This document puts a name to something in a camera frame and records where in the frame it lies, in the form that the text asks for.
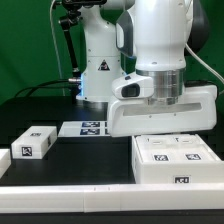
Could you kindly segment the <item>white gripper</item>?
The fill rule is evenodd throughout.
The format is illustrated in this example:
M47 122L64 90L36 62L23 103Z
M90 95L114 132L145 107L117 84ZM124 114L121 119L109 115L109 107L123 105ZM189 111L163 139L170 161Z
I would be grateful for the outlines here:
M108 132L124 137L210 130L217 122L216 98L215 85L187 87L172 105L113 97L108 106Z

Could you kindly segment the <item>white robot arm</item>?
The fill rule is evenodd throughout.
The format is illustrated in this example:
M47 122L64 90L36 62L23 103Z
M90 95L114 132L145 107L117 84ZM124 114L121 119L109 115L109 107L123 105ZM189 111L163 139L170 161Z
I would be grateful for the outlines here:
M78 98L106 103L113 137L209 130L217 121L213 84L183 81L198 0L131 0L114 25L99 8L81 10L87 66Z

